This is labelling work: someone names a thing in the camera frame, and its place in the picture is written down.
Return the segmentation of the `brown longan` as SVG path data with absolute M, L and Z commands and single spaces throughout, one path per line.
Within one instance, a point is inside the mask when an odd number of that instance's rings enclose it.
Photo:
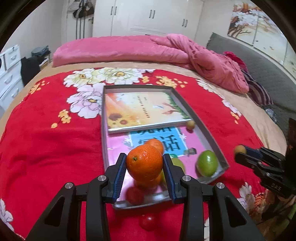
M 195 128 L 195 122 L 193 120 L 187 121 L 186 128 L 187 130 L 192 131 Z
M 234 155 L 238 154 L 238 153 L 243 153 L 246 154 L 247 150 L 246 147 L 244 145 L 237 145 L 234 148 Z

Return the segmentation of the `green fruit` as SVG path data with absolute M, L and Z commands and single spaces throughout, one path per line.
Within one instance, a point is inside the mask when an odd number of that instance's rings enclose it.
M 219 166 L 218 158 L 211 150 L 205 150 L 197 158 L 196 168 L 204 177 L 211 177 Z
M 170 158 L 171 158 L 171 161 L 172 163 L 175 165 L 175 166 L 178 166 L 182 169 L 182 171 L 185 173 L 185 165 L 183 164 L 183 162 L 178 158 L 178 156 L 176 156 L 175 154 L 170 154 Z M 162 177 L 162 184 L 164 186 L 167 187 L 167 183 L 166 183 L 166 179 L 165 179 L 165 174 L 164 174 L 164 171 L 162 170 L 161 171 L 161 177 Z

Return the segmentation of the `orange mandarin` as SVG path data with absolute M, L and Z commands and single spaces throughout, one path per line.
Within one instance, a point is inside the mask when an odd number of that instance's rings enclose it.
M 161 154 L 164 153 L 164 146 L 160 140 L 152 138 L 152 139 L 146 141 L 145 144 L 155 147 Z
M 163 156 L 154 146 L 140 145 L 128 153 L 126 168 L 134 180 L 149 182 L 157 178 L 161 173 Z
M 134 185 L 139 187 L 139 188 L 144 188 L 144 189 L 155 189 L 157 188 L 161 183 L 163 179 L 162 171 L 158 175 L 157 178 L 151 180 L 151 181 L 136 181 L 134 180 Z

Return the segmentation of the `red cherry tomato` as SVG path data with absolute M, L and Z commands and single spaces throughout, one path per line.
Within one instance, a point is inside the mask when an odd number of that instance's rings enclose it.
M 135 186 L 129 187 L 126 190 L 125 197 L 132 205 L 141 205 L 144 202 L 144 193 Z
M 152 213 L 143 214 L 139 218 L 139 226 L 148 232 L 156 228 L 156 217 Z

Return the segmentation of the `pink Chinese workbook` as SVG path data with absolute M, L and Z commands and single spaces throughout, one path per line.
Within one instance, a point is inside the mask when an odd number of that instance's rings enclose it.
M 203 135 L 190 132 L 186 127 L 166 127 L 129 133 L 112 134 L 106 137 L 107 160 L 113 165 L 120 153 L 150 145 L 155 152 L 169 154 L 174 165 L 183 172 L 204 183 L 217 175 L 219 159 Z M 151 181 L 134 180 L 126 173 L 121 195 L 116 202 L 119 208 L 164 201 L 168 198 L 165 176 L 161 172 Z

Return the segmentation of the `striped purple pillow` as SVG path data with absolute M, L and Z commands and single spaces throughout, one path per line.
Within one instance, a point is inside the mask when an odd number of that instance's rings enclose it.
M 248 96 L 260 107 L 273 105 L 273 100 L 267 90 L 244 69 L 241 69 L 241 71 L 249 86 Z

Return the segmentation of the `grey headboard cushion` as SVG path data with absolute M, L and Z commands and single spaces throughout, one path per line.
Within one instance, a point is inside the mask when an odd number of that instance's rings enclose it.
M 212 33 L 207 49 L 219 54 L 232 52 L 246 65 L 246 72 L 269 93 L 273 105 L 261 107 L 273 111 L 271 118 L 288 137 L 289 119 L 295 119 L 295 84 L 275 64 L 252 49 Z

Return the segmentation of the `grey shallow box tray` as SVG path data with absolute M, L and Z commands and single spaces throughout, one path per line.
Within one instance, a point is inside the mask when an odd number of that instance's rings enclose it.
M 229 163 L 206 125 L 191 106 L 171 87 L 107 85 L 102 94 L 102 149 L 104 166 L 114 165 L 121 153 L 148 140 L 159 140 L 164 152 L 183 163 L 185 173 L 203 184 L 222 176 Z M 209 177 L 196 167 L 203 151 L 218 159 Z

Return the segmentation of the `sunflower cover book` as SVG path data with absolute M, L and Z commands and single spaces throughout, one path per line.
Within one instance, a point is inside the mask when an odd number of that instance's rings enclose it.
M 105 94 L 110 133 L 184 124 L 191 118 L 165 92 L 121 92 Z

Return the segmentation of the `pink quilt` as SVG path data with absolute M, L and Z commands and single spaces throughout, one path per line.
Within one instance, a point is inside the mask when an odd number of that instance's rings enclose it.
M 198 45 L 181 34 L 91 37 L 67 42 L 53 54 L 53 67 L 76 63 L 136 61 L 168 63 L 197 72 L 204 79 L 236 93 L 249 86 L 230 57 Z

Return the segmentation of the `white drawer cabinet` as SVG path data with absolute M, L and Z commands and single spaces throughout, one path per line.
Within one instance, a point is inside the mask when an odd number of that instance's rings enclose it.
M 6 111 L 11 102 L 23 89 L 21 77 L 21 53 L 19 45 L 14 45 L 1 53 L 1 110 Z

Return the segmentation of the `white wardrobe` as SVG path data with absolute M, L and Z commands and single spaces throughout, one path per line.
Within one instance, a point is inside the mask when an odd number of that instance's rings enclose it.
M 96 1 L 94 37 L 182 34 L 194 40 L 203 1 Z

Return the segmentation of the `black clothes pile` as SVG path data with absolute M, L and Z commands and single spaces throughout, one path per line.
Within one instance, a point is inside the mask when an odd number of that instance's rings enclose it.
M 21 77 L 23 85 L 26 86 L 39 72 L 40 66 L 36 56 L 21 59 Z

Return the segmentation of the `hanging bags on door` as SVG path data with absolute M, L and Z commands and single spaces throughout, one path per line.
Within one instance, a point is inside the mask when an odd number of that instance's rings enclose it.
M 94 4 L 92 1 L 68 1 L 66 41 L 92 37 Z

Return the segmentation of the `floral wall painting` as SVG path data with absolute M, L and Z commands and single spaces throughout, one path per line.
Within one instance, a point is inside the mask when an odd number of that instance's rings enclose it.
M 251 1 L 234 1 L 227 35 L 246 42 L 295 76 L 295 51 L 279 27 Z

